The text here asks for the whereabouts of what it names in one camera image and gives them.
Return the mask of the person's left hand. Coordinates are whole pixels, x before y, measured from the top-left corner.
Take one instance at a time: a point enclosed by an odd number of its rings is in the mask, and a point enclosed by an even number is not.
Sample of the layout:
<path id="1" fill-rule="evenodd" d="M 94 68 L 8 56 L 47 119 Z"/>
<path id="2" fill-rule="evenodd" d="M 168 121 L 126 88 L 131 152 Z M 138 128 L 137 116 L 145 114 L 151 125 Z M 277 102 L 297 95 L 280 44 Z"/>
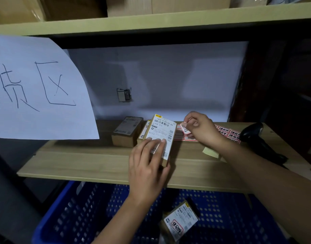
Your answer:
<path id="1" fill-rule="evenodd" d="M 134 148 L 140 149 L 140 163 L 136 167 L 129 166 L 129 194 L 137 197 L 159 196 L 165 184 L 161 184 L 162 154 L 166 140 L 160 140 L 160 145 L 151 160 L 151 149 L 157 140 L 147 138 Z"/>

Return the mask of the person's right hand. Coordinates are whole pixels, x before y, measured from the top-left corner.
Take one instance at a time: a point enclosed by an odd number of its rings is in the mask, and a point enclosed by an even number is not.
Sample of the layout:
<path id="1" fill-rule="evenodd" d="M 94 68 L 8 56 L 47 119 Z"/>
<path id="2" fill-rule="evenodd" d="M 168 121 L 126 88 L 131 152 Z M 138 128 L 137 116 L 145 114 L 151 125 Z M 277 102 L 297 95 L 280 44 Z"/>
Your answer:
<path id="1" fill-rule="evenodd" d="M 213 121 L 205 114 L 191 111 L 186 115 L 183 122 L 197 121 L 198 127 L 189 130 L 199 142 L 213 149 L 224 143 L 224 136 L 217 130 Z"/>

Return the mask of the cardboard box with white label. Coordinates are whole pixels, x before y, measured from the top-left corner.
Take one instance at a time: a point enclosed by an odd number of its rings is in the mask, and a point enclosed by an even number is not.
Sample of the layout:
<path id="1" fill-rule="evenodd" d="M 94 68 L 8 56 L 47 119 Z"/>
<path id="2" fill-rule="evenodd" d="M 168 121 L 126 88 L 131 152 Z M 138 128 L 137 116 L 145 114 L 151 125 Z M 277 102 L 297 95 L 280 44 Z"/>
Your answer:
<path id="1" fill-rule="evenodd" d="M 161 115 L 155 114 L 151 119 L 148 128 L 144 134 L 143 140 L 151 137 L 155 139 L 165 139 L 166 145 L 162 154 L 162 166 L 166 167 L 168 158 L 170 156 L 170 150 L 173 144 L 174 135 L 176 132 L 177 123 L 169 119 L 164 118 Z"/>

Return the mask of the person's right forearm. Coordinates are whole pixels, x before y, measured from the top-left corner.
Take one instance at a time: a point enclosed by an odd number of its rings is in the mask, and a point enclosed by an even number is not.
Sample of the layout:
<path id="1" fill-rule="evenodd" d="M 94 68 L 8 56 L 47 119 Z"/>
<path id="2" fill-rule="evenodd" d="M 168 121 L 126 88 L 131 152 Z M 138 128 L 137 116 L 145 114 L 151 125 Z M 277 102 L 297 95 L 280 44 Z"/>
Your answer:
<path id="1" fill-rule="evenodd" d="M 288 234 L 300 244 L 311 244 L 311 180 L 227 138 L 210 146 L 234 168 Z"/>

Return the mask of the person's left forearm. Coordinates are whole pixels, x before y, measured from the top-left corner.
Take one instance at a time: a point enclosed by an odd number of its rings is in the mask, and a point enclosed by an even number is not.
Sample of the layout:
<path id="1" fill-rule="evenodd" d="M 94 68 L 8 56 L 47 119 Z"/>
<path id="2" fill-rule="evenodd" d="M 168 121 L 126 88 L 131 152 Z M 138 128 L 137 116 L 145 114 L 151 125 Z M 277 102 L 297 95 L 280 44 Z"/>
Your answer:
<path id="1" fill-rule="evenodd" d="M 130 244 L 157 196 L 129 194 L 121 208 L 91 244 Z"/>

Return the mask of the small brown cardboard box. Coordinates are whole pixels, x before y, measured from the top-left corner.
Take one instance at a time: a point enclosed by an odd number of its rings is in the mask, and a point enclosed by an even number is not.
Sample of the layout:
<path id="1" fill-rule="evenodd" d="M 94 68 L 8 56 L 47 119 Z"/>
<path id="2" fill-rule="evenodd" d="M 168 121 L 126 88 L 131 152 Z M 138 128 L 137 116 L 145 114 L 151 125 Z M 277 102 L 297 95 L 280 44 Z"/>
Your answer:
<path id="1" fill-rule="evenodd" d="M 143 128 L 143 118 L 126 116 L 111 137 L 114 146 L 133 148 L 137 145 L 137 138 Z"/>

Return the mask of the yellow sticky note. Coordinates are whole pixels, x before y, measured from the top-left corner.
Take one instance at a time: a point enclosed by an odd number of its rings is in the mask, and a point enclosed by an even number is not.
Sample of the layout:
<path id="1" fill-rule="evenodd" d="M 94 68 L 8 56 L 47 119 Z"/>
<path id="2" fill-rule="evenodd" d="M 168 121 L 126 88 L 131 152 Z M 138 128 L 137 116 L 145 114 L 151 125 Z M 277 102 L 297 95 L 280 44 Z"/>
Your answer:
<path id="1" fill-rule="evenodd" d="M 211 156 L 211 157 L 214 157 L 216 159 L 219 159 L 220 158 L 220 154 L 216 151 L 214 151 L 213 149 L 211 148 L 208 148 L 208 147 L 205 147 L 202 151 L 204 154 L 208 155 L 208 156 Z"/>

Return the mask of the wooden shelf board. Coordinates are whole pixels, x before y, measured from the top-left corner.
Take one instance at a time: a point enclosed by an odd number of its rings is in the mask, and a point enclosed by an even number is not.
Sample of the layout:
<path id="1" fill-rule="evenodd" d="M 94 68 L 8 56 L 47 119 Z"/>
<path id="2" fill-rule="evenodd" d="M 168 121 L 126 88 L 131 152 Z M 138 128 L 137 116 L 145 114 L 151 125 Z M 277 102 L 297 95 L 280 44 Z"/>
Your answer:
<path id="1" fill-rule="evenodd" d="M 100 139 L 51 140 L 17 172 L 18 176 L 128 184 L 131 148 L 113 146 L 118 120 L 97 120 Z M 174 141 L 170 151 L 169 188 L 250 193 L 226 162 L 204 154 L 193 141 Z"/>

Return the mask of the sheet of red stickers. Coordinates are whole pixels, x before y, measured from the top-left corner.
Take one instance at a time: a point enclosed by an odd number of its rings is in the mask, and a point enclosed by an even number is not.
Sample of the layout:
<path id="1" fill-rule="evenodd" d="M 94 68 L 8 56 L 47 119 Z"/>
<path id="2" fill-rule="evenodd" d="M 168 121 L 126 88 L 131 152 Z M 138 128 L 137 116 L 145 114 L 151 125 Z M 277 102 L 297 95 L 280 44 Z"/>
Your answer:
<path id="1" fill-rule="evenodd" d="M 181 127 L 181 123 L 182 121 L 178 121 L 176 122 L 177 126 L 176 126 L 176 132 L 174 135 L 174 141 L 190 141 L 190 142 L 198 142 L 197 139 L 195 139 L 192 136 L 188 136 L 185 134 L 185 132 L 182 130 Z M 240 143 L 240 132 L 230 129 L 230 128 L 226 128 L 223 126 L 220 126 L 218 124 L 215 124 L 217 130 L 225 137 L 227 137 L 230 140 L 233 140 L 234 142 Z"/>

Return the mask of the cardboard box with red sticker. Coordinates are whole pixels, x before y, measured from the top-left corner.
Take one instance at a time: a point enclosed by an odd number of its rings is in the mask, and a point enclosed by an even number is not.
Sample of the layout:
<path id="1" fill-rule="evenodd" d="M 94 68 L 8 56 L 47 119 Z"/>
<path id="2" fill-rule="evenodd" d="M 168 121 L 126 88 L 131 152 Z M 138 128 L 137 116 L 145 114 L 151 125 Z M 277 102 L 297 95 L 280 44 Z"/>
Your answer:
<path id="1" fill-rule="evenodd" d="M 190 197 L 164 214 L 159 222 L 159 244 L 179 244 L 179 240 L 199 220 L 200 212 Z"/>

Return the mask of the black barcode scanner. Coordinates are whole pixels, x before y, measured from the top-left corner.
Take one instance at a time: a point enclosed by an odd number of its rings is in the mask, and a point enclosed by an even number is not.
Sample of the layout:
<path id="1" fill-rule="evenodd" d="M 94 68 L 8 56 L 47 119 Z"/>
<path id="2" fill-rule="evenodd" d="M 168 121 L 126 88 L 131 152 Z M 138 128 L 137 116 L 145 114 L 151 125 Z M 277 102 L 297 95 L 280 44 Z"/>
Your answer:
<path id="1" fill-rule="evenodd" d="M 279 165 L 283 168 L 288 158 L 282 154 L 276 153 L 265 141 L 260 137 L 263 130 L 263 123 L 257 122 L 246 127 L 240 133 L 240 140 L 247 143 L 249 148 L 260 157 Z"/>

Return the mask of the blue plastic crate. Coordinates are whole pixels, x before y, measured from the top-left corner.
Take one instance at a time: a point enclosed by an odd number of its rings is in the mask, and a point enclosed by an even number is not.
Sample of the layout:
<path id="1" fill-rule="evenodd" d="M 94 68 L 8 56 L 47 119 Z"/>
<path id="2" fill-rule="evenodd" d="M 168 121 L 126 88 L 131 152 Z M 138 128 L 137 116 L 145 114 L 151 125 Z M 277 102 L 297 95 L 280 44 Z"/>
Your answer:
<path id="1" fill-rule="evenodd" d="M 127 185 L 70 181 L 37 226 L 32 244 L 90 244 L 128 193 Z M 188 197 L 200 215 L 179 244 L 290 244 L 253 195 L 172 188 L 160 193 L 132 244 L 160 244 L 161 218 Z"/>

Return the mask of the large light cardboard box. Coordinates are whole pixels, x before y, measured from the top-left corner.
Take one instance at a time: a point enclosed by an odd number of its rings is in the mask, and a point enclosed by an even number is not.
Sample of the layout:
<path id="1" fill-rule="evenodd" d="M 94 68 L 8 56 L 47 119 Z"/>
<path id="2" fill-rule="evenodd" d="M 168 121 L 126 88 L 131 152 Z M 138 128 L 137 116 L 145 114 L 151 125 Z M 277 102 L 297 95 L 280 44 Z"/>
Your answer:
<path id="1" fill-rule="evenodd" d="M 108 17 L 204 11 L 230 7 L 231 0 L 106 0 Z"/>

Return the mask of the taped brown cardboard box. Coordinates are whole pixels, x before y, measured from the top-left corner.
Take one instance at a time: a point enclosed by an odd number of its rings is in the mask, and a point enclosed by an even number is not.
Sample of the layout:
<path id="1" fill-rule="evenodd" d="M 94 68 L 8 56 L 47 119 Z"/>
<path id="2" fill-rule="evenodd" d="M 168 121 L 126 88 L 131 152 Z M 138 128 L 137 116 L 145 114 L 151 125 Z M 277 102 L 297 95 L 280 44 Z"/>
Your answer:
<path id="1" fill-rule="evenodd" d="M 0 0 L 0 24 L 44 22 L 40 0 Z"/>

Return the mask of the grey wall socket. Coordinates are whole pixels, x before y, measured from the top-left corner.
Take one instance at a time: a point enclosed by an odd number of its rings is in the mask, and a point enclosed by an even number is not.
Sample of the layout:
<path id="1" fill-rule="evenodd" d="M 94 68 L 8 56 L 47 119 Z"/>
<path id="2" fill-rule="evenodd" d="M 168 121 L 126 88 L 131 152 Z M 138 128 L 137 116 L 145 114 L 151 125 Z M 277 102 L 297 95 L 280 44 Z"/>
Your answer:
<path id="1" fill-rule="evenodd" d="M 132 101 L 131 89 L 117 88 L 117 97 L 119 102 L 131 102 Z"/>

